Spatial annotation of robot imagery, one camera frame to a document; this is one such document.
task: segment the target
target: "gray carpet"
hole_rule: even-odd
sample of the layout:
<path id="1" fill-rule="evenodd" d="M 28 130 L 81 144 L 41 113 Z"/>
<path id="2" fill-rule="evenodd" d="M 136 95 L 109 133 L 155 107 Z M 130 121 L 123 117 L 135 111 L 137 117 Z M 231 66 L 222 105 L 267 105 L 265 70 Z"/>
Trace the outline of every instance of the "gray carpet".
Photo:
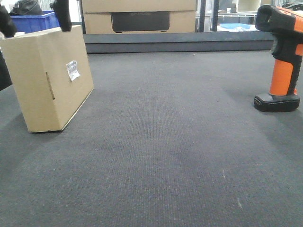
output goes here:
<path id="1" fill-rule="evenodd" d="M 268 51 L 89 60 L 95 90 L 62 132 L 28 133 L 0 92 L 1 227 L 303 226 L 301 107 L 252 106 Z"/>

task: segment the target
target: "blue plastic crate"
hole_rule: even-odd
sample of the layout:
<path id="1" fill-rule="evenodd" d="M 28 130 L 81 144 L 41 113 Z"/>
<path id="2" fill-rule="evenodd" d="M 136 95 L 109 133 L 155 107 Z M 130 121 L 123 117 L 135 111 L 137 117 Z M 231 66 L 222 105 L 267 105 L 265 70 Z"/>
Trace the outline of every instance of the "blue plastic crate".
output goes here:
<path id="1" fill-rule="evenodd" d="M 58 19 L 53 11 L 44 11 L 41 16 L 11 16 L 18 32 L 37 32 L 59 27 Z"/>

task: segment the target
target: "barcode label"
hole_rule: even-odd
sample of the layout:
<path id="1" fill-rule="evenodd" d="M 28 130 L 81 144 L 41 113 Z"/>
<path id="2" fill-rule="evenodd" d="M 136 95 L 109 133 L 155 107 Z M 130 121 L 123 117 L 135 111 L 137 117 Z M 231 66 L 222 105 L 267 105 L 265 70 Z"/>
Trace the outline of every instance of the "barcode label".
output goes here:
<path id="1" fill-rule="evenodd" d="M 66 65 L 68 75 L 70 76 L 71 81 L 76 79 L 77 77 L 80 76 L 78 70 L 77 70 L 77 62 L 76 61 L 71 61 Z"/>

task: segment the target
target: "orange barcode scanner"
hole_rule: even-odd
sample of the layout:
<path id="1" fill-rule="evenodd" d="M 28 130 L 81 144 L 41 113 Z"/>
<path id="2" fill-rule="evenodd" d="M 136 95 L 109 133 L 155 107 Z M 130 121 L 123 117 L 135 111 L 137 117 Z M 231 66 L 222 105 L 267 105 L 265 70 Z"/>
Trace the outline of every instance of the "orange barcode scanner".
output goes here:
<path id="1" fill-rule="evenodd" d="M 267 112 L 293 111 L 300 103 L 295 86 L 303 56 L 303 15 L 263 5 L 257 11 L 256 28 L 273 34 L 271 53 L 276 61 L 269 93 L 255 96 L 254 106 Z"/>

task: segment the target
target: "box handle slot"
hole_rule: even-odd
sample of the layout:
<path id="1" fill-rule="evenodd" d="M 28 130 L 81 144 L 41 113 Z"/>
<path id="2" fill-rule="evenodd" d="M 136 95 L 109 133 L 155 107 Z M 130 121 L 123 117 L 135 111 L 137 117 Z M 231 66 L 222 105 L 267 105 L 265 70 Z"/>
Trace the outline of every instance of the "box handle slot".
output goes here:
<path id="1" fill-rule="evenodd" d="M 48 72 L 45 72 L 45 75 L 46 75 L 46 79 L 47 79 L 49 90 L 51 91 L 52 99 L 55 100 L 55 96 L 53 95 L 53 88 L 52 88 L 51 81 L 49 79 Z"/>

